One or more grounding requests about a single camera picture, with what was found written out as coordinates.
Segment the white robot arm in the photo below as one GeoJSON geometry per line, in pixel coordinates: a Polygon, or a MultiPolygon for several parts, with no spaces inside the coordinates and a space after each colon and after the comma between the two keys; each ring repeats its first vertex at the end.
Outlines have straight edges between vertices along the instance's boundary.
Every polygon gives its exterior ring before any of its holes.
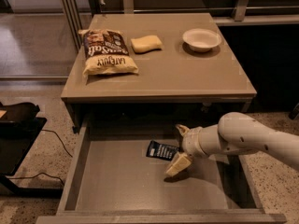
{"type": "Polygon", "coordinates": [[[181,152],[177,152],[165,174],[175,176],[189,167],[195,158],[211,155],[247,155],[262,151],[299,170],[299,136],[271,129],[256,119],[238,112],[223,115],[208,127],[188,128],[177,124],[181,152]]]}

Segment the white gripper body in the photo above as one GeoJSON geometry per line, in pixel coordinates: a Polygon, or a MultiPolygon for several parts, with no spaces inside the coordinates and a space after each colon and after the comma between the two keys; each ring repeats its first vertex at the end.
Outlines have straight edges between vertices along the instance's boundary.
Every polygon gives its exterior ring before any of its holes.
{"type": "Polygon", "coordinates": [[[192,157],[207,158],[207,154],[200,146],[200,132],[202,127],[186,128],[182,134],[182,148],[192,157]]]}

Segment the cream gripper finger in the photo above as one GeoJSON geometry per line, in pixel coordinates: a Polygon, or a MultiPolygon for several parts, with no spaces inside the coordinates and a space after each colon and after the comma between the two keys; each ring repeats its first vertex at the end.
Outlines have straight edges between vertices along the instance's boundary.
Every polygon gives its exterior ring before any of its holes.
{"type": "Polygon", "coordinates": [[[176,128],[182,137],[184,137],[190,131],[190,129],[187,126],[182,124],[177,124],[176,128]]]}
{"type": "Polygon", "coordinates": [[[175,176],[192,164],[192,158],[185,152],[178,152],[165,170],[167,176],[175,176]]]}

